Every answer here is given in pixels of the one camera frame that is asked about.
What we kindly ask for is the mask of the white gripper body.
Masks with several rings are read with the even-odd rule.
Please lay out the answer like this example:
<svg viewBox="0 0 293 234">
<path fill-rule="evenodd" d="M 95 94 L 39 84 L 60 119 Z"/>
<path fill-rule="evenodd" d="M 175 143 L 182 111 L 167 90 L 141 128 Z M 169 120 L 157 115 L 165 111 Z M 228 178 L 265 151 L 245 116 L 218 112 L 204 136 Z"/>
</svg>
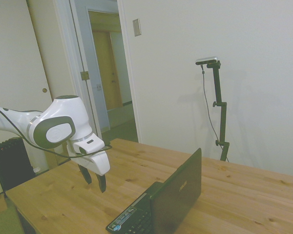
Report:
<svg viewBox="0 0 293 234">
<path fill-rule="evenodd" d="M 68 155 L 75 163 L 103 176 L 109 171 L 110 164 L 105 150 L 97 152 L 99 150 L 98 146 L 78 145 L 78 143 L 67 145 Z"/>
</svg>

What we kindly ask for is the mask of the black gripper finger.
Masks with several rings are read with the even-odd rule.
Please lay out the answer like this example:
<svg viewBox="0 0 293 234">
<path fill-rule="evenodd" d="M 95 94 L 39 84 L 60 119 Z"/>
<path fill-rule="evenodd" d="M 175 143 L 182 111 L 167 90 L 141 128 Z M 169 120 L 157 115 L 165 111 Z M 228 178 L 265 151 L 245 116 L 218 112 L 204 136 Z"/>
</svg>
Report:
<svg viewBox="0 0 293 234">
<path fill-rule="evenodd" d="M 106 177 L 105 175 L 96 174 L 100 191 L 104 193 L 106 191 Z"/>
<path fill-rule="evenodd" d="M 79 166 L 79 169 L 80 169 L 80 171 L 81 171 L 81 173 L 82 173 L 82 175 L 83 175 L 85 181 L 86 181 L 88 184 L 91 184 L 91 183 L 92 183 L 92 178 L 91 178 L 91 175 L 90 175 L 88 169 L 85 168 L 85 167 L 83 167 L 83 166 L 80 165 L 80 164 L 79 164 L 78 166 Z"/>
</svg>

